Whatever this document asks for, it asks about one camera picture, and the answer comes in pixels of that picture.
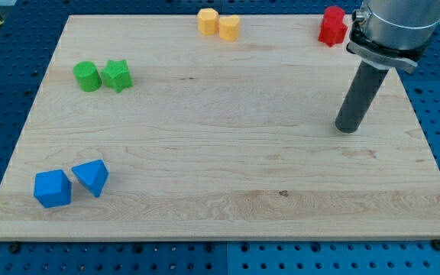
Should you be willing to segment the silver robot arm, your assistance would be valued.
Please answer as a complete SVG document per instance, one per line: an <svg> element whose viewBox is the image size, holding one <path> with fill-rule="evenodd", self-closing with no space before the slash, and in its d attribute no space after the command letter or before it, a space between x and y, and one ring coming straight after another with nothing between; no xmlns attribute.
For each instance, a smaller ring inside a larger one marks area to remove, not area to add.
<svg viewBox="0 0 440 275"><path fill-rule="evenodd" d="M379 70L414 73L440 20L440 0L363 0L346 49Z"/></svg>

